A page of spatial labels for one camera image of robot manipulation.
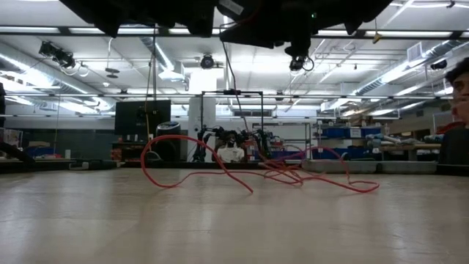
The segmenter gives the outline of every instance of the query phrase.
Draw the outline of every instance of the ceiling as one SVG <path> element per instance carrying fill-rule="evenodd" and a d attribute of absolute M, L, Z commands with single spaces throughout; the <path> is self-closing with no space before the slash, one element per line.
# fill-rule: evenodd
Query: ceiling
<path fill-rule="evenodd" d="M 401 10 L 406 1 L 395 1 L 377 18 L 377 28 L 387 30 L 445 30 L 457 31 L 469 28 L 469 0 L 457 1 L 453 8 L 445 8 L 448 1 L 413 1 Z M 15 26 L 92 26 L 86 24 L 77 15 L 68 10 L 60 1 L 19 1 L 3 0 L 0 9 L 0 25 Z M 223 17 L 215 11 L 214 26 L 219 26 Z M 374 30 L 374 22 L 365 23 L 361 29 Z M 38 54 L 42 41 L 51 41 L 66 51 L 73 52 L 74 58 L 89 66 L 90 73 L 86 77 L 78 74 L 72 76 L 81 83 L 88 84 L 104 93 L 117 93 L 127 89 L 129 93 L 147 92 L 150 52 L 137 37 L 118 37 L 111 42 L 108 59 L 108 37 L 47 37 L 2 35 L 0 42 L 19 51 L 42 60 L 47 65 L 59 69 L 57 63 L 44 59 Z M 217 75 L 217 88 L 225 89 L 224 65 L 226 57 L 218 38 L 198 37 L 159 37 L 161 49 L 171 61 L 179 61 L 186 67 L 186 73 L 200 70 L 198 61 L 203 54 L 212 54 L 221 68 L 214 70 Z M 343 94 L 341 83 L 361 83 L 378 77 L 384 69 L 407 58 L 407 49 L 419 40 L 381 40 L 373 44 L 371 40 L 312 39 L 310 53 L 314 55 L 313 71 L 292 76 L 289 71 L 290 58 L 284 53 L 283 47 L 275 49 L 257 48 L 245 45 L 228 44 L 231 63 L 241 90 L 263 91 L 275 94 L 276 90 L 295 95 L 333 95 Z M 438 40 L 422 41 L 424 50 L 441 43 Z M 454 54 L 452 66 L 458 58 L 469 55 L 464 48 Z M 121 71 L 119 78 L 109 79 L 106 67 Z M 441 76 L 444 71 L 427 73 Z M 411 87 L 425 81 L 423 67 L 412 73 L 394 80 L 391 84 Z M 187 93 L 180 83 L 157 79 L 158 94 Z M 175 103 L 187 103 L 188 99 L 174 99 Z M 299 104 L 320 104 L 321 99 L 302 100 Z"/>

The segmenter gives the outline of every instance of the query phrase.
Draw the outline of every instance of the security camera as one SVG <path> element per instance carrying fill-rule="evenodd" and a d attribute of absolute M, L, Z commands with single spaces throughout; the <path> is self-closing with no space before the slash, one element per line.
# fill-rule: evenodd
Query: security camera
<path fill-rule="evenodd" d="M 202 60 L 200 61 L 200 67 L 204 70 L 213 68 L 215 61 L 212 58 L 212 54 L 204 54 Z"/>

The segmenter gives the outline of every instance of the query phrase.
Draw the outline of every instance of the red cable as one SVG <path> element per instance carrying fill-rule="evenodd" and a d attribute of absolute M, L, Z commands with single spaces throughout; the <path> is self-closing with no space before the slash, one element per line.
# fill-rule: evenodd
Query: red cable
<path fill-rule="evenodd" d="M 185 176 L 183 179 L 181 179 L 179 182 L 175 183 L 175 184 L 161 184 L 159 183 L 157 180 L 155 180 L 147 171 L 147 168 L 145 166 L 145 154 L 147 153 L 149 147 L 160 141 L 160 140 L 165 140 L 165 139 L 184 139 L 184 140 L 188 140 L 188 141 L 192 141 L 192 142 L 195 142 L 197 144 L 200 144 L 201 146 L 203 147 L 206 147 L 211 153 L 214 154 L 214 157 L 218 163 L 218 165 L 220 165 L 220 168 L 223 170 L 223 172 L 192 172 L 190 174 L 188 174 L 187 176 Z M 345 172 L 346 172 L 346 175 L 347 175 L 347 184 L 343 184 L 343 183 L 338 183 L 336 181 L 333 181 L 333 180 L 329 180 L 329 179 L 326 179 L 324 178 L 323 176 L 325 175 L 325 173 L 322 173 L 322 174 L 319 174 L 319 175 L 316 175 L 312 172 L 307 172 L 307 171 L 304 171 L 303 169 L 300 168 L 300 165 L 299 164 L 296 164 L 296 165 L 291 165 L 291 166 L 286 166 L 284 164 L 284 160 L 288 159 L 288 158 L 292 158 L 292 157 L 295 157 L 297 155 L 302 155 L 304 156 L 306 154 L 306 151 L 309 151 L 309 150 L 315 150 L 315 149 L 324 149 L 324 150 L 327 150 L 331 153 L 333 153 L 341 162 L 342 166 L 345 168 Z M 148 144 L 145 146 L 145 148 L 143 149 L 143 151 L 141 152 L 141 155 L 140 155 L 140 164 L 141 164 L 141 169 L 143 171 L 143 173 L 145 174 L 145 176 L 147 176 L 147 178 L 153 183 L 155 184 L 156 186 L 158 187 L 161 187 L 161 188 L 174 188 L 176 186 L 178 186 L 179 184 L 181 184 L 184 180 L 186 180 L 188 177 L 192 176 L 192 175 L 200 175 L 200 174 L 203 174 L 203 175 L 227 175 L 228 177 L 230 177 L 231 179 L 233 180 L 236 180 L 239 184 L 241 184 L 242 186 L 244 186 L 245 188 L 247 188 L 251 193 L 253 193 L 253 189 L 251 187 L 249 187 L 246 183 L 244 183 L 242 180 L 238 179 L 237 177 L 235 177 L 233 174 L 237 174 L 237 173 L 242 173 L 242 174 L 248 174 L 248 175 L 256 175 L 256 176 L 260 176 L 260 177 L 263 177 L 264 179 L 268 179 L 268 180 L 274 180 L 276 182 L 279 182 L 279 183 L 284 183 L 284 184 L 288 184 L 288 185 L 291 185 L 291 186 L 295 186 L 295 185 L 299 185 L 299 186 L 302 186 L 304 181 L 306 180 L 321 180 L 321 181 L 325 181 L 326 183 L 331 183 L 331 184 L 334 184 L 336 186 L 339 186 L 339 187 L 342 187 L 342 188 L 346 188 L 348 190 L 351 190 L 351 191 L 355 191 L 355 192 L 358 192 L 358 193 L 362 193 L 362 194 L 365 194 L 365 193 L 368 193 L 370 191 L 374 191 L 376 190 L 377 188 L 380 187 L 380 184 L 378 183 L 375 183 L 375 182 L 372 182 L 372 181 L 365 181 L 365 180 L 355 180 L 355 181 L 351 181 L 350 180 L 350 173 L 349 173 L 349 169 L 348 169 L 348 166 L 347 164 L 341 159 L 340 155 L 338 153 L 336 153 L 335 151 L 333 151 L 332 149 L 330 148 L 327 148 L 327 147 L 310 147 L 306 150 L 303 150 L 299 153 L 295 153 L 295 154 L 292 154 L 292 155 L 289 155 L 289 156 L 286 156 L 286 157 L 282 157 L 282 158 L 278 158 L 276 160 L 267 160 L 265 157 L 261 156 L 262 160 L 264 161 L 264 163 L 260 163 L 259 165 L 260 166 L 263 166 L 265 168 L 267 168 L 268 170 L 264 173 L 264 174 L 261 174 L 261 173 L 257 173 L 257 172 L 243 172 L 243 171 L 236 171 L 236 172 L 230 172 L 228 171 L 228 169 L 226 169 L 224 163 L 221 161 L 221 159 L 218 157 L 217 153 L 211 148 L 209 147 L 208 145 L 206 145 L 204 142 L 201 142 L 197 139 L 193 139 L 189 136 L 181 136 L 181 135 L 165 135 L 165 136 L 158 136 L 156 138 L 154 138 L 152 141 L 148 142 Z M 308 175 L 311 175 L 309 177 L 301 177 L 296 171 L 298 170 L 301 170 L 303 172 L 305 172 L 306 174 Z M 285 176 L 286 178 L 290 179 L 290 180 L 281 180 L 281 179 L 278 179 L 277 177 L 279 176 Z M 362 184 L 369 184 L 369 185 L 373 185 L 373 187 L 371 188 L 365 188 L 365 189 L 361 189 L 361 188 L 356 188 L 354 187 L 354 185 L 356 183 L 362 183 Z"/>

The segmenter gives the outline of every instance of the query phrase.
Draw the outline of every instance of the floor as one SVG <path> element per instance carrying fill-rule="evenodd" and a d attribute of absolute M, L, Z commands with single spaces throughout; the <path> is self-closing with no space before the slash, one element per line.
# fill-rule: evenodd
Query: floor
<path fill-rule="evenodd" d="M 187 170 L 152 170 L 170 183 Z M 139 169 L 0 175 L 0 263 L 469 263 L 469 177 L 362 175 L 354 194 Z"/>

